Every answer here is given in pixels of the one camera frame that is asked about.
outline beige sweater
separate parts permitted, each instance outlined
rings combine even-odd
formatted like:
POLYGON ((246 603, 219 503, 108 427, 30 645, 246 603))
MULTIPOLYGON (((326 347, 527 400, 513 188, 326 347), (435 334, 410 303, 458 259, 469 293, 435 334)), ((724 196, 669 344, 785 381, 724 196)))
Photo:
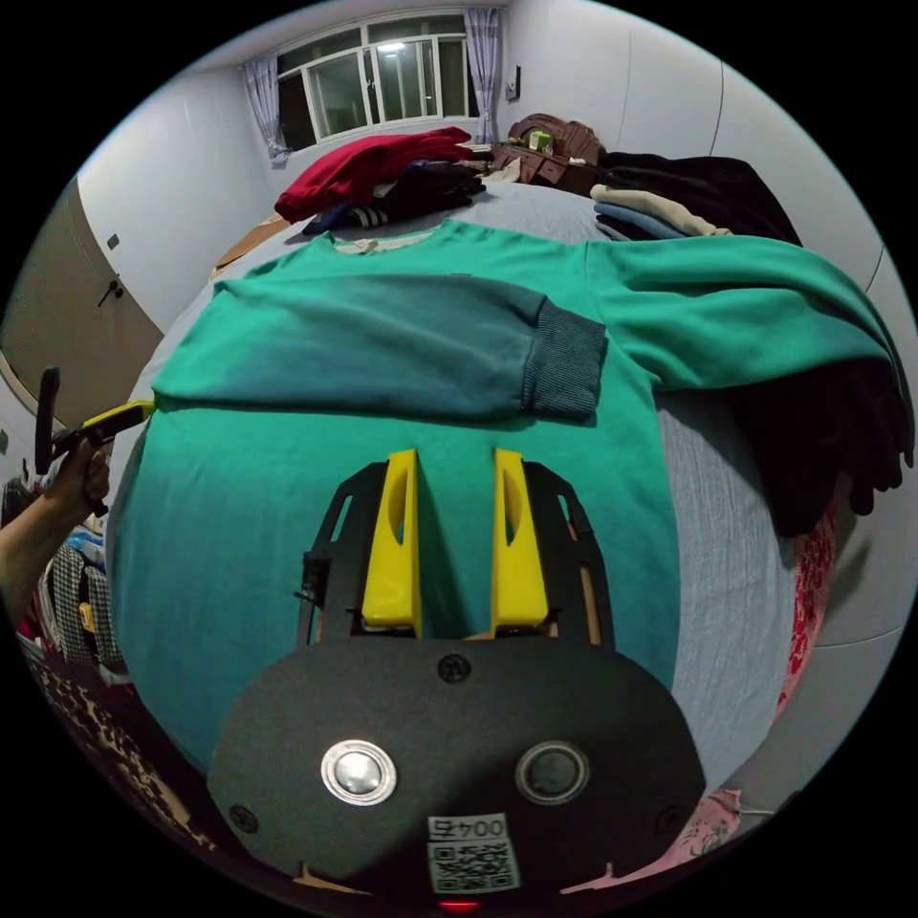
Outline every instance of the beige sweater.
POLYGON ((593 185, 590 197, 602 204, 617 204, 620 208, 639 210, 656 217, 687 236, 729 236, 729 229, 719 229, 714 224, 693 214, 687 208, 652 191, 638 191, 632 188, 610 188, 608 185, 593 185))

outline leopard print fabric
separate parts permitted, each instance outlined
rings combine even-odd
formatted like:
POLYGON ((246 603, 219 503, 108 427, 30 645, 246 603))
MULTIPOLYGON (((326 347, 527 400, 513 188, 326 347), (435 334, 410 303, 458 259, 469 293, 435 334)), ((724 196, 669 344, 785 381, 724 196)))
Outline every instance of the leopard print fabric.
POLYGON ((204 851, 217 850, 210 834, 196 824, 135 740, 116 724, 111 711, 84 686, 35 659, 27 662, 67 733, 117 790, 172 833, 185 836, 204 851))

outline ribbed cuff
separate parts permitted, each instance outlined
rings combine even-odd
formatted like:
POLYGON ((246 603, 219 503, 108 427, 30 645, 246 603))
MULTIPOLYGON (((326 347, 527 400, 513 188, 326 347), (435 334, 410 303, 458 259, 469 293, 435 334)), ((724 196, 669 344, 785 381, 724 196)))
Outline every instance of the ribbed cuff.
POLYGON ((546 299, 523 373, 523 411, 572 421, 592 417, 604 356, 604 325, 546 299))

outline silver lens ring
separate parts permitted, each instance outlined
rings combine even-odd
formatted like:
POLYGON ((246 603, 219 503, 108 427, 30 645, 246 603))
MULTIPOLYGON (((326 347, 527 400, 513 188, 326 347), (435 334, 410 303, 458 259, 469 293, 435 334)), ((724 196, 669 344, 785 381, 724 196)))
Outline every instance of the silver lens ring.
POLYGON ((336 743, 322 757, 322 781, 330 794, 355 806, 373 806, 392 795, 395 763, 379 746, 362 739, 336 743))
POLYGON ((516 787, 532 803, 557 806, 572 800, 590 779, 587 757, 570 743, 533 746, 516 765, 516 787))

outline window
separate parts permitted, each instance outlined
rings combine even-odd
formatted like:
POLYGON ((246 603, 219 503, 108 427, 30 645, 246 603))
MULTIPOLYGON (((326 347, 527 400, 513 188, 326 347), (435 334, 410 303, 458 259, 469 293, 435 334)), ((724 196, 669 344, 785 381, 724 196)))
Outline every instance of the window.
POLYGON ((277 71, 293 150, 374 124, 478 116, 461 15, 367 23, 278 55, 277 71))

